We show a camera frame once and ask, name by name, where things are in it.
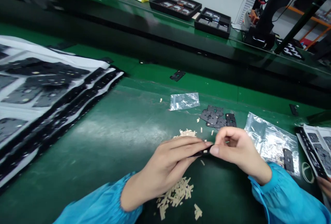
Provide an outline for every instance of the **green table surface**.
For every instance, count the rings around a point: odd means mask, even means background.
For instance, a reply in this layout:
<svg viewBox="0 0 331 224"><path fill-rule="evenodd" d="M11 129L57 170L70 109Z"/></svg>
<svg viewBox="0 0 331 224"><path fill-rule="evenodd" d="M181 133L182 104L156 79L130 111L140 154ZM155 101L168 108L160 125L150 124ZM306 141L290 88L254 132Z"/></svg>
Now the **green table surface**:
<svg viewBox="0 0 331 224"><path fill-rule="evenodd" d="M40 45L61 42L56 37L2 24L0 35ZM139 64L136 58L84 45L66 51L94 59L110 57L129 77L123 78L0 196L1 223L52 223L70 202L142 169L160 142L178 135L180 129L195 130L198 137L214 142L217 131L206 127L202 120L197 122L209 104L234 113L240 128L244 128L247 114L252 112L291 133L295 125L307 123L305 116L322 111L297 103L301 116L295 117L289 108L292 101L287 99L189 73L175 82L169 79L173 69ZM200 106L169 111L170 95L187 92L199 93ZM300 163L307 161L300 146L299 149ZM197 223L266 223L264 210L253 198L243 172L213 157L202 160L205 166L197 159L185 173L194 184L192 198L178 208L167 209L162 223L195 222L195 203L203 211ZM308 184L302 177L296 181L321 199L316 183ZM145 204L138 223L161 223L155 200Z"/></svg>
<svg viewBox="0 0 331 224"><path fill-rule="evenodd" d="M129 12L129 13L137 15L137 16L141 16L143 18L146 18L148 20L148 22L155 22L157 24L168 25L172 28L176 28L178 30L185 31L190 34L197 35L199 37L204 37L206 41L208 41L208 40L217 41L217 42L220 42L221 44L225 44L231 48L234 48L234 50L228 49L227 51L226 50L221 51L222 56L227 57L227 58L235 58L236 50L244 51L247 53L247 55L246 55L246 58L245 59L242 58L241 61L242 62L246 61L247 63L250 63L251 65L255 65L253 62L254 58L259 56L259 57L265 58L266 60L272 61L269 63L281 63L283 65L286 65L289 67L294 67L294 68L300 69L302 71L309 72L309 73L312 73L312 74L320 76L320 77L324 77L326 79L331 79L330 70L328 70L326 67L319 65L316 62L312 61L311 54L306 51L303 51L301 49L299 49L299 50L302 53L303 57L305 58L304 61L295 59L290 56L286 56L283 53L277 55L271 51L266 51L263 49L258 49L256 47L247 45L243 42L242 34L233 28L231 28L229 39L224 39L224 38L197 30L194 28L193 19L190 21L184 21L179 18L173 17L171 15L167 15L162 12L155 11L150 8L148 2L141 3L137 0L92 0L92 1L102 3L106 6L110 6L113 8L117 8L117 9L120 9L125 12ZM195 45L190 44L190 42L191 42L190 40L187 40L185 42L185 44L192 45L193 47L195 47ZM220 51L218 51L216 47L214 49L214 52L216 54L220 53Z"/></svg>

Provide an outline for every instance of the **green workbench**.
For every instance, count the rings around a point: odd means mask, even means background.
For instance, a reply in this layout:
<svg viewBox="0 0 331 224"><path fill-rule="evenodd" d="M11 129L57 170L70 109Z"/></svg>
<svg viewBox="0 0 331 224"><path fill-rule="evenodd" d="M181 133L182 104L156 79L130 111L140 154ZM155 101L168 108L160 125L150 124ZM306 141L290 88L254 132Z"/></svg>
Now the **green workbench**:
<svg viewBox="0 0 331 224"><path fill-rule="evenodd" d="M0 23L0 35L12 35L40 45L55 45L58 37ZM238 127L244 128L248 112L294 133L295 125L307 123L305 116L323 111L296 102L300 117L291 114L287 99L263 94L231 84L187 73L178 82L169 79L174 70L156 64L140 64L127 57L76 45L66 49L82 56L110 57L127 72L110 93L98 102L61 139L42 154L0 196L1 223L52 223L63 208L101 185L138 171L163 140L179 135L179 130L197 131L197 136L214 141L216 130L197 118L207 105L234 113ZM198 92L197 108L169 111L170 95ZM307 161L300 148L300 163ZM236 166L206 157L198 159L185 176L194 184L192 198L178 208L169 208L162 223L192 223L194 204L203 211L197 223L265 223L263 207L251 194L247 176ZM317 184L302 178L298 184L321 199ZM138 223L161 223L156 201L149 201Z"/></svg>

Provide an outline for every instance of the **black machine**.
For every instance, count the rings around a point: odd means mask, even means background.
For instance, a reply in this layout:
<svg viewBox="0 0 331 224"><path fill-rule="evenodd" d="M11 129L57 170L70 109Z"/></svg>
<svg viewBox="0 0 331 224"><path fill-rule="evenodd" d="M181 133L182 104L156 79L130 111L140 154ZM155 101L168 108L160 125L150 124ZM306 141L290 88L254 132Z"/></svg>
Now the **black machine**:
<svg viewBox="0 0 331 224"><path fill-rule="evenodd" d="M290 0L256 0L251 12L246 12L242 23L243 40L245 43L271 50L275 43L272 18L276 11L285 7Z"/></svg>

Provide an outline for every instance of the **fingernail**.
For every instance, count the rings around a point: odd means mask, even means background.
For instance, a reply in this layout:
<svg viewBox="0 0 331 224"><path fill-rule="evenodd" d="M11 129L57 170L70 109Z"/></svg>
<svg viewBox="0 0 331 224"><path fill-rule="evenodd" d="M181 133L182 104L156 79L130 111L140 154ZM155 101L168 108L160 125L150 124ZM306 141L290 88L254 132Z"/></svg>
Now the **fingernail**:
<svg viewBox="0 0 331 224"><path fill-rule="evenodd" d="M217 157L218 155L218 151L220 150L220 148L216 145L213 145L210 149L210 154L214 155L215 157Z"/></svg>

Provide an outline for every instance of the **ventilation grille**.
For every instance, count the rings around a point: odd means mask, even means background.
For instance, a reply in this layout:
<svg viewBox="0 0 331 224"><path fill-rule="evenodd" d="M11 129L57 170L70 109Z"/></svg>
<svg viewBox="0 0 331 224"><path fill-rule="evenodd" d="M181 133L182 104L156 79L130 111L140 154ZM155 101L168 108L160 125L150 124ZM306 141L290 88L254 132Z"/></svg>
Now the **ventilation grille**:
<svg viewBox="0 0 331 224"><path fill-rule="evenodd" d="M246 0L246 2L242 4L242 6L240 8L241 11L239 12L239 14L237 16L236 24L242 23L242 21L244 20L244 15L245 15L246 11L249 10L250 8L252 8L254 3L255 3L255 0Z"/></svg>

